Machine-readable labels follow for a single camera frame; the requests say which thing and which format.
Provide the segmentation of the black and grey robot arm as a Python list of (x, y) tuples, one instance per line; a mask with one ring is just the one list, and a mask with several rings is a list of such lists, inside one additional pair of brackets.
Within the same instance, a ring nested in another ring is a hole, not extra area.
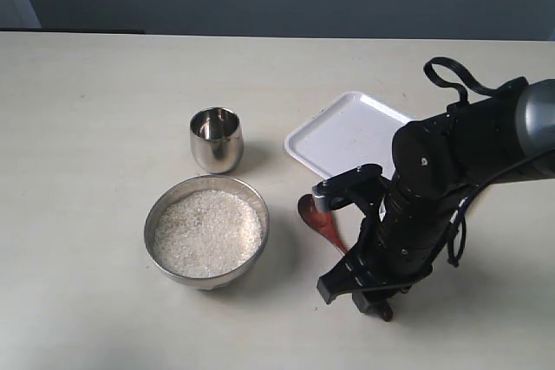
[(354, 204), (364, 215), (356, 243), (318, 279), (318, 292), (325, 302), (349, 294), (384, 320), (389, 299), (427, 277), (442, 251), (459, 264), (465, 214), (489, 185), (553, 177), (554, 82), (518, 78), (483, 101), (410, 121), (392, 153), (391, 178), (365, 164), (312, 191), (320, 211)]

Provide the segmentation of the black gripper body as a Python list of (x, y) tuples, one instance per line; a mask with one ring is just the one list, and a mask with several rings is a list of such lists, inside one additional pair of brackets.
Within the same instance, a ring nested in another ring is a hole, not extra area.
[(345, 255), (356, 260), (369, 279), (369, 285), (357, 292), (393, 296), (429, 275), (447, 242), (446, 228), (459, 202), (458, 192), (433, 200), (391, 185), (384, 197), (383, 219), (368, 221)]

